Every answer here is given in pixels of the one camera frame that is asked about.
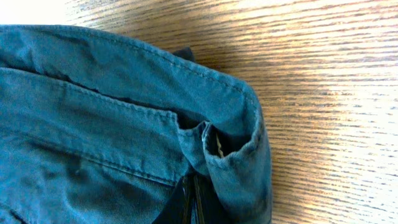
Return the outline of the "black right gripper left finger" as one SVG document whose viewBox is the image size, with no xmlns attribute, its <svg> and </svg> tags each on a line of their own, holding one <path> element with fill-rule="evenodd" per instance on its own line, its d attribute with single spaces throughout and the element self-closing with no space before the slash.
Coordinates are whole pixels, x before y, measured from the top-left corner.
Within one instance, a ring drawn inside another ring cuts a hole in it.
<svg viewBox="0 0 398 224">
<path fill-rule="evenodd" d="M 191 224 L 195 200 L 193 177 L 182 177 L 171 197 L 152 224 Z"/>
</svg>

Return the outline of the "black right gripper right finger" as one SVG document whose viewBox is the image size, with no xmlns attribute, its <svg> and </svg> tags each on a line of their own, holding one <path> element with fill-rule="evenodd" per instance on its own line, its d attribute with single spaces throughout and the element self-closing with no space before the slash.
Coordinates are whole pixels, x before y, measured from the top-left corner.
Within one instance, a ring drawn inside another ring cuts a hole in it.
<svg viewBox="0 0 398 224">
<path fill-rule="evenodd" d="M 196 216 L 199 224 L 232 224 L 212 183 L 203 176 L 195 176 Z"/>
</svg>

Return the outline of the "blue denim shorts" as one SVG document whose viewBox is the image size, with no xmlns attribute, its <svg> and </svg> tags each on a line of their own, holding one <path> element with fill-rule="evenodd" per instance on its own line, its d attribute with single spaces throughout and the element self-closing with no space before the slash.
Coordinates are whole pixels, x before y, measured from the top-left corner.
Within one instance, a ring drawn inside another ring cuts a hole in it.
<svg viewBox="0 0 398 224">
<path fill-rule="evenodd" d="M 254 90 L 190 49 L 1 26 L 2 223 L 152 223 L 187 175 L 232 223 L 270 223 L 271 172 Z"/>
</svg>

